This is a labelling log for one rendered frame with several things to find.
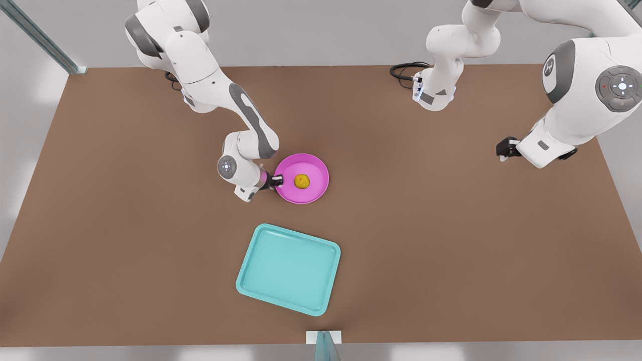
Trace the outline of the teal rectangular tray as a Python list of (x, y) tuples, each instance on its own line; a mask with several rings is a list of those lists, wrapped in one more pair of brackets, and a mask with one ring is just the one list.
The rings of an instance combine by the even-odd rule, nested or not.
[(239, 270), (242, 295), (312, 317), (330, 303), (341, 249), (329, 240), (260, 224)]

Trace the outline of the pink round plate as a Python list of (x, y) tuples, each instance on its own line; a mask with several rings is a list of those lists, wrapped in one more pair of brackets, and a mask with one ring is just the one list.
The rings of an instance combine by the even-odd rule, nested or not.
[[(293, 204), (313, 203), (323, 196), (330, 184), (328, 167), (320, 158), (307, 153), (293, 154), (282, 160), (276, 168), (276, 174), (283, 179), (282, 185), (276, 187), (276, 192)], [(299, 174), (308, 177), (308, 187), (296, 187), (295, 178)]]

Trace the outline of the silver frame post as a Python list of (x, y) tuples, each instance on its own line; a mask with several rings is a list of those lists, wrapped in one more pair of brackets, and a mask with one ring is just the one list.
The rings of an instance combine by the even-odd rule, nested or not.
[(78, 66), (13, 0), (0, 0), (0, 11), (69, 75), (83, 75), (87, 72), (87, 67)]
[(341, 361), (336, 345), (342, 343), (340, 330), (306, 331), (306, 344), (314, 343), (313, 361)]

